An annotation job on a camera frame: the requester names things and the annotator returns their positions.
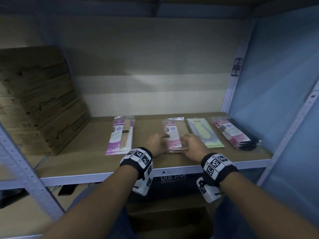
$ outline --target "metal shelving unit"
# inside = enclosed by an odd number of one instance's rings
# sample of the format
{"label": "metal shelving unit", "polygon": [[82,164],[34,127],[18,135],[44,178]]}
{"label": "metal shelving unit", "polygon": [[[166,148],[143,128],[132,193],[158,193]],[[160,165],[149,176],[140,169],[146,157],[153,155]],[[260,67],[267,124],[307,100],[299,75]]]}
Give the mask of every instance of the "metal shelving unit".
{"label": "metal shelving unit", "polygon": [[[6,1],[8,5],[15,3],[14,0]],[[49,24],[49,18],[45,15],[45,12],[42,10],[41,5],[35,0],[32,0],[31,11],[33,12],[38,20],[39,26],[44,32],[45,39],[48,44],[56,44],[59,45],[59,41],[52,32],[52,28]],[[238,78],[241,73],[242,65],[244,62],[245,54],[248,48],[249,40],[252,35],[254,25],[256,23],[256,19],[254,17],[265,16],[268,13],[265,9],[269,6],[274,7],[271,12],[278,13],[282,11],[282,7],[279,4],[281,1],[271,1],[269,3],[262,4],[257,6],[253,12],[250,9],[249,12],[252,12],[253,15],[249,16],[246,19],[245,26],[243,28],[243,32],[241,35],[241,40],[238,44],[238,48],[236,51],[235,61],[232,73],[230,74],[229,85],[225,93],[224,102],[222,104],[221,112],[228,113],[229,108],[231,106],[231,102],[236,90],[236,85],[238,82]],[[22,10],[22,4],[19,4],[18,9],[15,12],[20,12]],[[251,160],[251,161],[236,161],[238,169],[252,169],[252,168],[266,168],[264,173],[262,174],[260,180],[258,181],[258,185],[261,185],[269,172],[279,159],[281,153],[285,149],[289,140],[292,138],[298,127],[301,125],[303,119],[311,109],[313,103],[317,99],[319,95],[319,79],[316,84],[313,86],[309,95],[307,96],[303,106],[300,108],[299,113],[297,114],[294,122],[292,123],[290,129],[287,131],[284,139],[279,144],[277,150],[275,151],[272,159],[261,159],[261,160]],[[6,130],[0,125],[0,162],[2,165],[5,165],[10,172],[15,176],[16,179],[8,179],[8,180],[0,180],[0,190],[5,189],[14,189],[14,188],[25,188],[30,195],[37,201],[37,203],[41,206],[41,208],[49,215],[52,220],[57,220],[60,218],[64,209],[61,207],[56,198],[47,190],[47,186],[54,185],[67,185],[67,184],[84,184],[84,183],[93,183],[93,182],[101,182],[105,180],[108,176],[112,174],[112,172],[104,172],[104,173],[87,173],[87,174],[79,174],[79,175],[64,175],[64,176],[51,176],[51,177],[41,177],[38,176],[36,169],[41,168],[42,163],[46,162],[47,157],[44,157],[41,163],[34,169],[33,166],[30,165],[28,160],[21,154],[19,149],[12,142],[10,136],[7,134]],[[175,166],[175,167],[165,167],[165,168],[155,168],[154,176],[167,176],[167,175],[180,175],[180,174],[191,174],[191,173],[201,173],[202,168],[199,165],[189,165],[189,166]],[[23,238],[36,238],[38,236],[29,236]]]}

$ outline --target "forearm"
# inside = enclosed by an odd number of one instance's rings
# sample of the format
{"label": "forearm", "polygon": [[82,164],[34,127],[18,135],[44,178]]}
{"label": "forearm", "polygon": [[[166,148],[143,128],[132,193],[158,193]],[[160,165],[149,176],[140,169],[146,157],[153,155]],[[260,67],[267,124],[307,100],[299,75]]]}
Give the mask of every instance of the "forearm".
{"label": "forearm", "polygon": [[319,238],[315,226],[240,173],[230,173],[220,186],[259,238]]}
{"label": "forearm", "polygon": [[93,193],[66,213],[41,239],[101,239],[120,214],[138,178],[136,169],[119,167]]}

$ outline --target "cardboard box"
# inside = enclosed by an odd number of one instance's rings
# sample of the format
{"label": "cardboard box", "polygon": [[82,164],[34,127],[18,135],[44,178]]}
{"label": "cardboard box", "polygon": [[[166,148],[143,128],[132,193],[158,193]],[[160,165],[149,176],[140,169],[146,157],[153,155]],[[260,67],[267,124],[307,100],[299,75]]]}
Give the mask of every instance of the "cardboard box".
{"label": "cardboard box", "polygon": [[24,155],[56,155],[89,121],[78,101],[38,131],[9,132]]}
{"label": "cardboard box", "polygon": [[20,96],[69,75],[57,46],[0,49],[0,96]]}
{"label": "cardboard box", "polygon": [[0,97],[0,120],[9,132],[37,130],[78,100],[68,76],[20,97]]}

